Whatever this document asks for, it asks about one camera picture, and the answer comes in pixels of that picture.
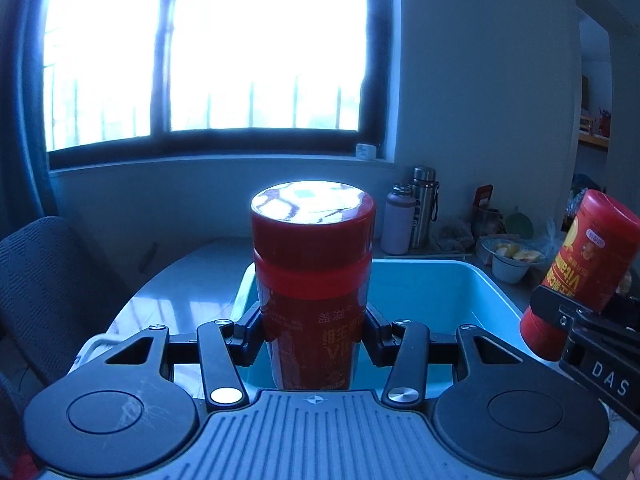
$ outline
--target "blue curtain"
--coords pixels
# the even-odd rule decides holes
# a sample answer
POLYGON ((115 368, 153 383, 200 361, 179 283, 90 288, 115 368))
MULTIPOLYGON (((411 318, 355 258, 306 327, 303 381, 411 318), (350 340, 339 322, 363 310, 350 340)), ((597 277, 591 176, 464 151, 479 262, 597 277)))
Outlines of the blue curtain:
POLYGON ((55 215, 43 110, 44 0, 0 0, 0 238, 55 215))

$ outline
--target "chair backrest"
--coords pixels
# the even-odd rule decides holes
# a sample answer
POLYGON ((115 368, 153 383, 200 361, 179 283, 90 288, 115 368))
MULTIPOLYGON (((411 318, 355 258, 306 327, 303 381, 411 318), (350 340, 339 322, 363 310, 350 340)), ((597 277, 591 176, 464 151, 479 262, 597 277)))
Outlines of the chair backrest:
POLYGON ((0 373, 0 478, 11 478, 15 461, 24 452, 22 412, 26 400, 0 373))
POLYGON ((0 324, 44 384, 64 376, 129 299, 62 218, 41 218, 0 242, 0 324))

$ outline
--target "black circular cover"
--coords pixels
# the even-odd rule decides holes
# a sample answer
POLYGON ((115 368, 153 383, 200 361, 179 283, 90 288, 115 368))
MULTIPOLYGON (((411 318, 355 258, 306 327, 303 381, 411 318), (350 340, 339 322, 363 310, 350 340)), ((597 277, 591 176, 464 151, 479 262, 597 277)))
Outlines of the black circular cover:
POLYGON ((173 456, 196 431, 193 399, 157 369, 90 365, 25 411, 27 444, 48 466, 72 476, 133 474, 173 456))
POLYGON ((436 433, 465 462, 510 478, 563 476, 593 465, 609 434, 600 401, 524 357, 471 367, 437 400, 436 433))

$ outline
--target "blue plastic bin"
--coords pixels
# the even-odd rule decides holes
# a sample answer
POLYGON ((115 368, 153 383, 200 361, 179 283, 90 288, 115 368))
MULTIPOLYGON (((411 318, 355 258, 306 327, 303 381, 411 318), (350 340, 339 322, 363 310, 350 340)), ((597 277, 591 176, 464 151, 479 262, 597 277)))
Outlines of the blue plastic bin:
MULTIPOLYGON (((240 319, 257 300, 255 271, 250 265, 238 290, 232 319, 240 319)), ((435 333, 453 334, 461 324, 475 324, 532 355, 520 337, 520 311, 482 270, 464 262, 374 260, 369 303, 389 321, 420 321, 435 333)), ((367 351, 360 348, 351 387, 376 390, 380 394, 390 370, 375 367, 367 351)), ((275 387, 266 345, 255 363, 249 368, 239 368, 239 372, 250 396, 257 388, 275 387)), ((439 396, 451 385, 450 365, 429 366, 428 397, 439 396)))

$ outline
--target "round table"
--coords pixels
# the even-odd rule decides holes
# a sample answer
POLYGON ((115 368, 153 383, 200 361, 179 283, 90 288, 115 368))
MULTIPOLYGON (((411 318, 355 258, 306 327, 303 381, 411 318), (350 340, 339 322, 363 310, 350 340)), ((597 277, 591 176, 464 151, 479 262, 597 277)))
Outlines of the round table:
MULTIPOLYGON (((146 283, 107 334, 126 339, 153 324, 166 325, 172 335, 188 334, 208 321, 232 317, 238 287, 253 260, 250 238, 216 240, 193 251, 146 283)), ((92 356, 110 347, 101 345, 92 356)), ((200 365, 175 365, 174 382, 192 397, 204 399, 200 365)))

